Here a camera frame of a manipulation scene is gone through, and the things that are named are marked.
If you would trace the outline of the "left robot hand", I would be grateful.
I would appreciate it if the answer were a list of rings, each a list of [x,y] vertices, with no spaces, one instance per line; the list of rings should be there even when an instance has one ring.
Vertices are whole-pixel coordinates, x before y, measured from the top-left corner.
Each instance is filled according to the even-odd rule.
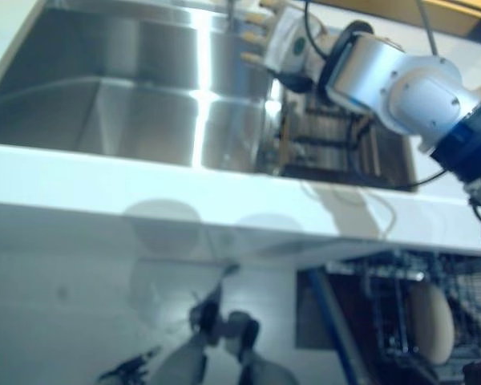
[[[123,361],[115,368],[102,373],[95,381],[95,384],[146,384],[148,375],[146,366],[161,350],[161,346],[155,346],[148,351]]]

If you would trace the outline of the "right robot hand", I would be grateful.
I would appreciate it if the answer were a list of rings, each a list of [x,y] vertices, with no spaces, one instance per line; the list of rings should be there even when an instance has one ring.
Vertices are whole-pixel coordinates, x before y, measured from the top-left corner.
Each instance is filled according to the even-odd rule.
[[[259,1],[262,11],[249,12],[245,21],[258,31],[246,31],[241,39],[250,49],[243,61],[275,75],[300,76],[315,81],[328,57],[329,32],[323,22],[289,1]]]

